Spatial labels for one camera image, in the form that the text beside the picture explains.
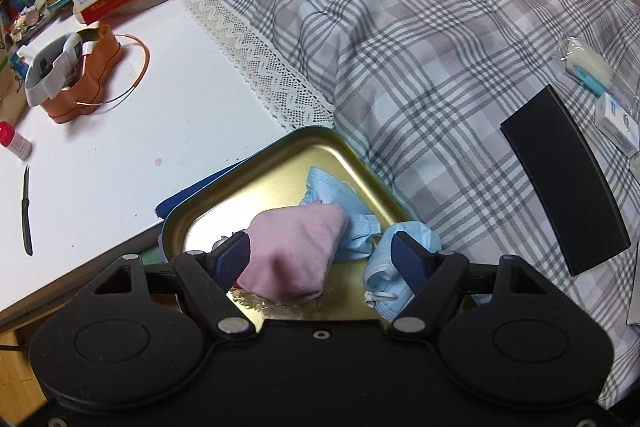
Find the gold tray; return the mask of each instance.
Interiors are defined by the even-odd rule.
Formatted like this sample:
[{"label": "gold tray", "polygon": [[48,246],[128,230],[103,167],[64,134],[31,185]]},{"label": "gold tray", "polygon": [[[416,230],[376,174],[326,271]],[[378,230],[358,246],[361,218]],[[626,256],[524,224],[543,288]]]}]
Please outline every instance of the gold tray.
[{"label": "gold tray", "polygon": [[[178,205],[162,227],[168,259],[210,251],[223,235],[246,229],[264,210],[299,204],[309,167],[348,182],[378,216],[382,229],[410,218],[380,180],[334,131],[305,127],[283,137]],[[360,285],[366,261],[334,263],[324,293],[302,306],[284,306],[231,289],[229,298],[260,328],[264,319],[377,319]]]}]

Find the wire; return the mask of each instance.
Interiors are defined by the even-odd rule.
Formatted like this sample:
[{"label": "wire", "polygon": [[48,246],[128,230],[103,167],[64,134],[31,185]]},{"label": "wire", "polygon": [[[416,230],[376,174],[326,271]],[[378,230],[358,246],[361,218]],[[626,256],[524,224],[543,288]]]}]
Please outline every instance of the wire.
[{"label": "wire", "polygon": [[133,84],[131,84],[131,86],[129,86],[129,88],[125,92],[121,92],[115,98],[112,98],[111,100],[107,100],[106,102],[98,102],[98,103],[87,103],[87,102],[78,102],[78,101],[76,101],[76,104],[97,107],[99,105],[106,105],[108,103],[115,102],[116,100],[119,100],[122,97],[127,98],[133,92],[133,90],[136,89],[136,87],[140,83],[140,80],[142,80],[142,77],[145,76],[146,68],[148,68],[148,66],[149,66],[149,48],[147,48],[146,44],[143,41],[141,41],[139,38],[134,37],[133,35],[129,35],[128,33],[125,33],[123,35],[115,34],[115,36],[117,36],[117,37],[126,37],[127,39],[132,39],[132,40],[136,41],[140,45],[140,47],[142,47],[143,51],[145,52],[145,64],[142,66],[142,71],[140,71],[140,74],[138,75],[138,77],[133,81]]}]

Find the cardboard box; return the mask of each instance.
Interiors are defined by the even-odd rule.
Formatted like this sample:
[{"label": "cardboard box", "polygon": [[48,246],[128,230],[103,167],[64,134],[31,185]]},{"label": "cardboard box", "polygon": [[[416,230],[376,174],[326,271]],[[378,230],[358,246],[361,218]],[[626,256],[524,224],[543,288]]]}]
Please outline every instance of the cardboard box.
[{"label": "cardboard box", "polygon": [[598,130],[627,158],[631,158],[640,150],[638,124],[608,92],[596,102],[595,122]]},{"label": "cardboard box", "polygon": [[24,82],[9,64],[5,50],[0,50],[0,121],[15,125],[26,107]]}]

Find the gray plaid fabric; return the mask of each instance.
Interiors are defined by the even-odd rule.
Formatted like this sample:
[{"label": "gray plaid fabric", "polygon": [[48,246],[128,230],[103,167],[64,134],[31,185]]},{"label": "gray plaid fabric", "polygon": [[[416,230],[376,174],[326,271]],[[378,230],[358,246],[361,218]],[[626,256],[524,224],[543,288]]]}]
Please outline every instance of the gray plaid fabric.
[{"label": "gray plaid fabric", "polygon": [[[336,129],[446,248],[484,263],[517,254],[587,310],[615,346],[601,403],[624,396],[640,375],[639,330],[626,325],[640,185],[594,127],[594,97],[551,57],[563,36],[584,36],[635,90],[640,11],[630,0],[222,2],[335,105]],[[576,278],[500,132],[546,84],[591,145],[634,245]]]}]

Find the blue surgical mask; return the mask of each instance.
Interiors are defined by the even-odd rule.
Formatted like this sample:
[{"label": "blue surgical mask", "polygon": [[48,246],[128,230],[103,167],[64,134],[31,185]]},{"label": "blue surgical mask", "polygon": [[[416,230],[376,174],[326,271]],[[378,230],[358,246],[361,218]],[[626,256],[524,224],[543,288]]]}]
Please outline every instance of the blue surgical mask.
[{"label": "blue surgical mask", "polygon": [[305,197],[300,204],[314,201],[337,203],[349,216],[349,224],[335,253],[336,261],[354,261],[371,255],[372,236],[381,233],[380,222],[349,185],[318,167],[311,167],[306,176]]},{"label": "blue surgical mask", "polygon": [[380,238],[378,247],[364,269],[362,285],[367,304],[383,319],[394,320],[414,297],[407,283],[391,262],[391,240],[396,232],[406,232],[430,252],[442,249],[438,234],[420,221],[396,223]]}]

